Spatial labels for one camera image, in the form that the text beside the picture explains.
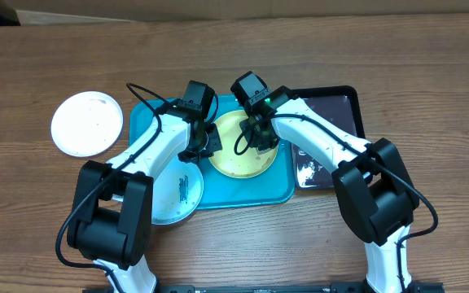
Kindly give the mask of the light blue plate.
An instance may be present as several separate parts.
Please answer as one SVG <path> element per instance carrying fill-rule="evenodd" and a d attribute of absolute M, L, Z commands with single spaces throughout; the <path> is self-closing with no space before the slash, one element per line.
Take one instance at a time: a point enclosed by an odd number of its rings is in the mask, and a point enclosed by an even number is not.
<path fill-rule="evenodd" d="M 173 158 L 155 180 L 151 223 L 173 225 L 183 221 L 197 209 L 203 192 L 199 167 Z"/>

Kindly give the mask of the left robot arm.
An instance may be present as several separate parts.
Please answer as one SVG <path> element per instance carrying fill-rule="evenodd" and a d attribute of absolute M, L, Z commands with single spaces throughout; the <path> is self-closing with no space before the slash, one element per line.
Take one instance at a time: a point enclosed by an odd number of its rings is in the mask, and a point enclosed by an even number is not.
<path fill-rule="evenodd" d="M 55 242 L 61 263 L 103 271 L 112 292 L 160 291 L 145 258 L 154 183 L 171 160 L 198 164 L 221 149 L 210 109 L 216 102 L 213 88 L 190 81 L 182 98 L 151 110 L 151 126 L 125 151 L 81 167 Z"/>

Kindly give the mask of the white plate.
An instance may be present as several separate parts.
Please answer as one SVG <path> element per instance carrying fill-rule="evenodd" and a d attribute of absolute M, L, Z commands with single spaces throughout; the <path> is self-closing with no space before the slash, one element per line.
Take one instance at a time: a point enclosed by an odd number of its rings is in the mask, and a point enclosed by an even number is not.
<path fill-rule="evenodd" d="M 98 91 L 67 98 L 50 124 L 54 144 L 65 154 L 91 157 L 110 148 L 121 134 L 124 117 L 118 102 Z"/>

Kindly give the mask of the yellow-rimmed plate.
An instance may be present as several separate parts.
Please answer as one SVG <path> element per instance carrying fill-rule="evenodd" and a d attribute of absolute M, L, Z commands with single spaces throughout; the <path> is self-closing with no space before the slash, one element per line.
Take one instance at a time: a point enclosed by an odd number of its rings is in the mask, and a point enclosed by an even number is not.
<path fill-rule="evenodd" d="M 244 110 L 236 110 L 227 112 L 215 120 L 222 149 L 216 151 L 209 161 L 217 171 L 228 177 L 255 177 L 268 169 L 278 154 L 278 148 L 267 152 L 249 148 L 242 155 L 235 154 L 235 141 L 242 133 L 239 123 L 247 118 Z"/>

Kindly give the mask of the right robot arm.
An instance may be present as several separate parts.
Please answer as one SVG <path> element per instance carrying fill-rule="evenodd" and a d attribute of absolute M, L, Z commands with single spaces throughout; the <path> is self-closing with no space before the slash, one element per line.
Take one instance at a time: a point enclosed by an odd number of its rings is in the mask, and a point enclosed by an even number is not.
<path fill-rule="evenodd" d="M 340 214 L 365 243 L 367 286 L 374 292 L 406 291 L 412 278 L 403 242 L 419 199 L 395 146 L 343 131 L 286 86 L 270 90 L 253 72 L 230 90 L 248 116 L 239 136 L 248 148 L 268 151 L 286 140 L 331 174 Z"/>

